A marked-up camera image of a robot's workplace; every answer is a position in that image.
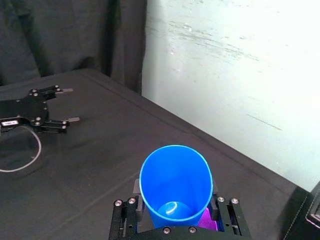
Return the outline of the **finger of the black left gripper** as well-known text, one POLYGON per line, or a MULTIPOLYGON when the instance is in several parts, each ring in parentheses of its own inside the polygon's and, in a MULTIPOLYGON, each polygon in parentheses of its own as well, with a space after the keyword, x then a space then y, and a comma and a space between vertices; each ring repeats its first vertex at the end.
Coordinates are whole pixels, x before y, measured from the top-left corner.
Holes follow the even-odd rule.
POLYGON ((53 85, 50 87, 42 88, 39 90, 39 93, 45 98, 45 99, 54 99, 56 98, 56 94, 65 94, 73 92, 74 90, 72 88, 60 88, 59 85, 53 85))
POLYGON ((80 121, 79 117, 72 117, 66 120, 46 120, 36 124, 34 130, 39 133, 65 134, 71 124, 80 121))

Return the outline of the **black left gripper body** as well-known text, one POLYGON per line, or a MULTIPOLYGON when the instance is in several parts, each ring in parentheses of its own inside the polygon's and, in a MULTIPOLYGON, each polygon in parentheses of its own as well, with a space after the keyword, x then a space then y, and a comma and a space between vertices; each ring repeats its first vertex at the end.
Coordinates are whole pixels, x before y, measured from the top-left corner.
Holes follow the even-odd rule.
POLYGON ((48 88, 31 89, 20 99, 2 100, 0 131, 7 132, 23 125, 40 127, 49 119, 48 100, 48 88))

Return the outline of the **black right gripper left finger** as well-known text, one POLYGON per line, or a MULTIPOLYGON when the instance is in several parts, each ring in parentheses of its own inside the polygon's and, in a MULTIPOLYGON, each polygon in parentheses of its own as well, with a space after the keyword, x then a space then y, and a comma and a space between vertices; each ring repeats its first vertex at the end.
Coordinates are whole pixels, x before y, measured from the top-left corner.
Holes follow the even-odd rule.
POLYGON ((138 223, 142 221, 145 209, 138 178, 132 194, 126 201, 117 199, 113 202, 109 240, 123 240, 138 234, 138 223))

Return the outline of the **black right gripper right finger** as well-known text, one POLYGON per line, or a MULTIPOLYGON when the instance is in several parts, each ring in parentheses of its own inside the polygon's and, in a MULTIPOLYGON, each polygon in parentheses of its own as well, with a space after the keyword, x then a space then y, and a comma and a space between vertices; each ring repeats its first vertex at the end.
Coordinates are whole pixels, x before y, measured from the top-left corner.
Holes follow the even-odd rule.
POLYGON ((209 203, 209 214, 211 220, 216 223, 217 231, 231 236, 251 237, 240 200, 220 195, 215 180, 212 181, 213 192, 209 203))

